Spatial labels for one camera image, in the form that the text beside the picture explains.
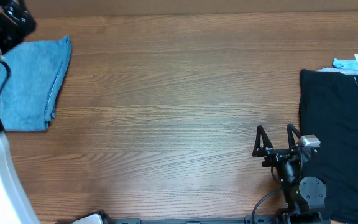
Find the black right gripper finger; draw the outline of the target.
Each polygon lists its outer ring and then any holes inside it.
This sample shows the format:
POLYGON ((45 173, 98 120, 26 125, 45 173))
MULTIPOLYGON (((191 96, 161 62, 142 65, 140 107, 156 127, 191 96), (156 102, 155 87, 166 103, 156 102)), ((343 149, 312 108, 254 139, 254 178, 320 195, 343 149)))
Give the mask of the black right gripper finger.
POLYGON ((296 129, 296 127, 293 124, 289 123, 287 125, 287 136, 288 136, 288 147, 292 149, 293 147, 296 146, 294 136, 300 139, 301 133, 299 132, 299 130, 296 129))
POLYGON ((272 143, 270 142, 267 133, 265 132, 262 125, 257 127, 257 134, 254 144, 254 149, 252 151, 253 157, 265 157, 274 150, 272 143))

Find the light blue denim jeans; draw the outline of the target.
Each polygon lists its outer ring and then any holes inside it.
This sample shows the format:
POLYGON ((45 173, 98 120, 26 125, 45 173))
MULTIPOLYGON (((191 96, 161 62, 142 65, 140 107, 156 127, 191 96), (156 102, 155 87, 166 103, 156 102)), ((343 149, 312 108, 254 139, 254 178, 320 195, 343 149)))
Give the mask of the light blue denim jeans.
POLYGON ((23 42, 4 54, 0 68, 0 119, 7 131, 46 131, 71 58, 68 35, 23 42))

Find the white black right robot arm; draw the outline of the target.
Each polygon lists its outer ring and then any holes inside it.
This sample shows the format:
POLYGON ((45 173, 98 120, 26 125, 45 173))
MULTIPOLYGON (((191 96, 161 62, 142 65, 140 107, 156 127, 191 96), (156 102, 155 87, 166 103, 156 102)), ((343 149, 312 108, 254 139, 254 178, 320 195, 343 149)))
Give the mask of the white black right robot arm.
POLYGON ((252 214, 244 218, 245 223, 327 224, 321 212, 326 208, 326 184, 323 180, 303 175, 306 162, 320 147, 315 135, 304 135, 292 124, 287 125, 288 148, 275 149, 264 128, 257 127, 252 155, 262 157, 263 167, 269 167, 273 179, 280 188, 262 197, 254 206, 252 214), (258 207, 267 198, 283 193, 285 208, 273 215, 257 215, 258 207))

